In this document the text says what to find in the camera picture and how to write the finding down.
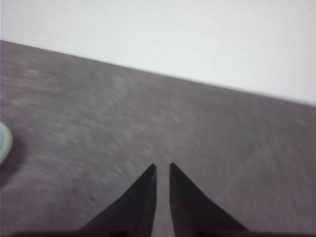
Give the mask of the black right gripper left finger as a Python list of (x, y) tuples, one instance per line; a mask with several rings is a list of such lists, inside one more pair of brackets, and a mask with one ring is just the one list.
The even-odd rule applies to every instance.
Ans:
[(151, 164), (121, 197), (90, 220), (83, 234), (151, 234), (157, 204), (157, 167)]

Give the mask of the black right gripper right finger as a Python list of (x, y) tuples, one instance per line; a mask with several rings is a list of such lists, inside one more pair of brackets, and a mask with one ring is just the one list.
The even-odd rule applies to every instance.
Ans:
[(175, 163), (169, 166), (169, 203), (175, 234), (248, 232), (209, 199)]

